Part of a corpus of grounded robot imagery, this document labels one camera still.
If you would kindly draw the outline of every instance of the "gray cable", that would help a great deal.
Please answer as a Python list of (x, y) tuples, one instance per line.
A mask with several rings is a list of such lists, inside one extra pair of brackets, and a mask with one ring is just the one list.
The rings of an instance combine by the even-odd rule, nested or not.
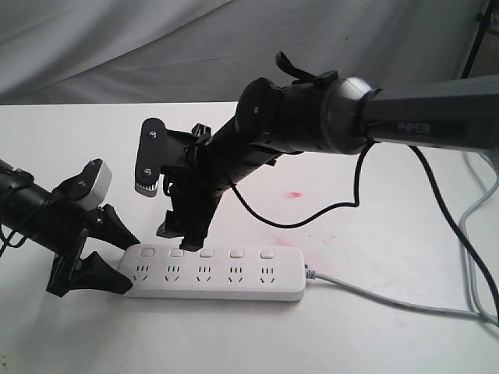
[(437, 316), (457, 317), (465, 319), (478, 319), (479, 321), (484, 321), (483, 316), (477, 312), (469, 312), (467, 310), (448, 309), (448, 308), (436, 308), (433, 306), (412, 304), (410, 302), (401, 302), (399, 300), (395, 300), (393, 298), (387, 298), (386, 296), (381, 296), (371, 291), (356, 287), (352, 284), (344, 282), (343, 280), (339, 280), (333, 277), (329, 277), (328, 275), (318, 273), (315, 270), (307, 270), (306, 278), (321, 279), (323, 281), (335, 284), (342, 290), (351, 292), (358, 296), (362, 296), (363, 298), (368, 298), (369, 300), (372, 300), (374, 302), (378, 302), (380, 304), (388, 305), (398, 309), (408, 310), (410, 312), (418, 312), (425, 314), (433, 314)]
[[(480, 177), (476, 174), (475, 170), (472, 168), (469, 163), (468, 154), (463, 153), (462, 157), (465, 161), (466, 167), (468, 168), (470, 174), (472, 175), (475, 182), (479, 185), (480, 189), (483, 192), (483, 196), (478, 199), (470, 208), (464, 212), (459, 220), (459, 228), (463, 232), (466, 237), (468, 236), (468, 232), (466, 230), (466, 221), (469, 216), (473, 214), (477, 209), (479, 209), (499, 188), (499, 171), (494, 167), (494, 165), (490, 162), (490, 160), (480, 154), (480, 156), (489, 164), (489, 166), (494, 170), (496, 175), (496, 182), (490, 189), (486, 189)], [(476, 285), (476, 271), (475, 271), (475, 262), (471, 258), (471, 256), (467, 253), (466, 248), (459, 242), (459, 248), (462, 251), (462, 270), (465, 275), (465, 292), (468, 300), (472, 300), (475, 308), (478, 310), (479, 314), (487, 321), (497, 325), (497, 317), (489, 314), (482, 303), (480, 302), (480, 297), (478, 294), (478, 287)]]

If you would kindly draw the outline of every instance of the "white backdrop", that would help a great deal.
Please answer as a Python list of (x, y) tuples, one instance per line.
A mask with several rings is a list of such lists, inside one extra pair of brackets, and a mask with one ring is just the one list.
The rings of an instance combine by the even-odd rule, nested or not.
[(300, 67), (375, 86), (455, 78), (484, 0), (4, 0), (0, 103), (236, 101)]

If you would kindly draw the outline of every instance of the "electrical outlet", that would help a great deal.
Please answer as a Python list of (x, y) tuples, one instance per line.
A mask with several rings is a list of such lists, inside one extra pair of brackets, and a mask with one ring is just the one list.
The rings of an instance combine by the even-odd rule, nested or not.
[(303, 255), (292, 247), (132, 245), (118, 270), (133, 279), (129, 297), (297, 301), (305, 290)]

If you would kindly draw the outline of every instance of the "power strip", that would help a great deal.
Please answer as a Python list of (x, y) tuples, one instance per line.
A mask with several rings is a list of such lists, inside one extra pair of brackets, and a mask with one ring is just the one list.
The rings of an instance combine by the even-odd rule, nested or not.
[(118, 271), (132, 298), (209, 298), (295, 302), (305, 292), (297, 248), (227, 246), (182, 251), (167, 245), (129, 247)]

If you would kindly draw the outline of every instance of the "table surface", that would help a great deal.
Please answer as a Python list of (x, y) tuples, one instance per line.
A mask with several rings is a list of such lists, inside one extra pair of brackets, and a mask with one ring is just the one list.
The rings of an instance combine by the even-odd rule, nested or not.
[[(142, 241), (170, 202), (133, 189), (140, 126), (219, 128), (233, 103), (0, 107), (0, 157), (46, 189), (100, 157), (113, 173), (106, 199)], [(461, 154), (424, 150), (454, 217), (480, 196)], [(490, 184), (493, 173), (473, 164)], [(294, 222), (352, 198), (356, 157), (282, 157), (239, 186), (266, 217)], [(291, 198), (298, 192), (300, 197)], [(227, 192), (206, 245), (293, 245), (310, 267), (407, 302), (466, 309), (458, 241), (423, 169), (405, 146), (376, 145), (361, 178), (361, 207), (285, 231), (255, 221)], [(497, 197), (469, 220), (469, 234), (499, 279)], [(116, 264), (122, 252), (90, 239)], [(52, 254), (33, 242), (0, 260), (0, 372), (13, 373), (412, 373), (497, 372), (499, 334), (480, 323), (391, 309), (319, 281), (301, 302), (128, 299), (99, 291), (45, 292)], [(483, 303), (492, 299), (479, 279)]]

